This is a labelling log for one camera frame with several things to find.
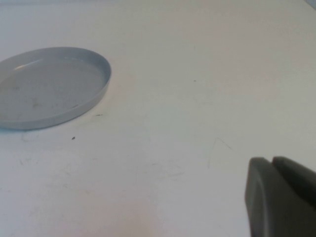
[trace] white table surface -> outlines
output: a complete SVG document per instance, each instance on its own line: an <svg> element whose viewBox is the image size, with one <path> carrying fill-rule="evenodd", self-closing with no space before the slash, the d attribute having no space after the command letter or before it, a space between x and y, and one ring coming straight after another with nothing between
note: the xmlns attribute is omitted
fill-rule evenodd
<svg viewBox="0 0 316 237"><path fill-rule="evenodd" d="M0 60L51 46L94 50L113 75L73 121L0 130L1 237L248 237L251 157L316 170L303 0L0 6Z"/></svg>

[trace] round dish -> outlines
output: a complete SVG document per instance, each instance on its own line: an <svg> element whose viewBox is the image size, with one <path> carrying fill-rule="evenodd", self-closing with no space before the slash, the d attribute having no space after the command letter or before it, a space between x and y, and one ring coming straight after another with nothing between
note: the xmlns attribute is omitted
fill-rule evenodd
<svg viewBox="0 0 316 237"><path fill-rule="evenodd" d="M44 48L0 62L0 127L36 129L76 118L105 94L109 62L90 50Z"/></svg>

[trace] scratch mark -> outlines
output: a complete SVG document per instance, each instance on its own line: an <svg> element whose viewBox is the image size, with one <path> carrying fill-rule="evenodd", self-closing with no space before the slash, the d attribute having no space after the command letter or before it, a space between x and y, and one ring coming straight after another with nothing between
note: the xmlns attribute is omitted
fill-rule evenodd
<svg viewBox="0 0 316 237"><path fill-rule="evenodd" d="M227 146L230 150L233 151L233 148L230 145L228 145L226 142L224 142L223 139L221 139L220 137L216 137L214 140L213 146L212 146L211 154L210 154L209 159L208 159L207 168L210 168L210 166L211 166L211 158L212 158L213 150L215 148L217 140L221 141L225 146Z"/></svg>
<svg viewBox="0 0 316 237"><path fill-rule="evenodd" d="M233 149L226 143L224 142L221 138L217 137L218 140L220 140L222 143L224 143L229 149L233 151Z"/></svg>
<svg viewBox="0 0 316 237"><path fill-rule="evenodd" d="M176 173L176 174L170 174L169 177L178 177L184 175L184 172Z"/></svg>

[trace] dark gray object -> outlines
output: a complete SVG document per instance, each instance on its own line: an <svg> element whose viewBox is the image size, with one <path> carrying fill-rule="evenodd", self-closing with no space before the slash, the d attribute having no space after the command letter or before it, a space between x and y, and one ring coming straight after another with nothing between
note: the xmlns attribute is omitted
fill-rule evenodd
<svg viewBox="0 0 316 237"><path fill-rule="evenodd" d="M316 9L316 0L306 0L306 2Z"/></svg>
<svg viewBox="0 0 316 237"><path fill-rule="evenodd" d="M71 120L94 107L111 76L90 50L54 47L0 62L0 127L36 129Z"/></svg>
<svg viewBox="0 0 316 237"><path fill-rule="evenodd" d="M298 163L251 159L245 200L252 237L316 236L316 174Z"/></svg>

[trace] shallow tray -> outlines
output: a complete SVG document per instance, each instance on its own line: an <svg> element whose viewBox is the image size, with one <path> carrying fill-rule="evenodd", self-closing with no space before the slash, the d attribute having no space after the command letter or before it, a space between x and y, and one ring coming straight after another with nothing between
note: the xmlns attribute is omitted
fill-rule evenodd
<svg viewBox="0 0 316 237"><path fill-rule="evenodd" d="M36 129L71 120L103 97L111 67L101 55L54 47L0 62L0 127Z"/></svg>

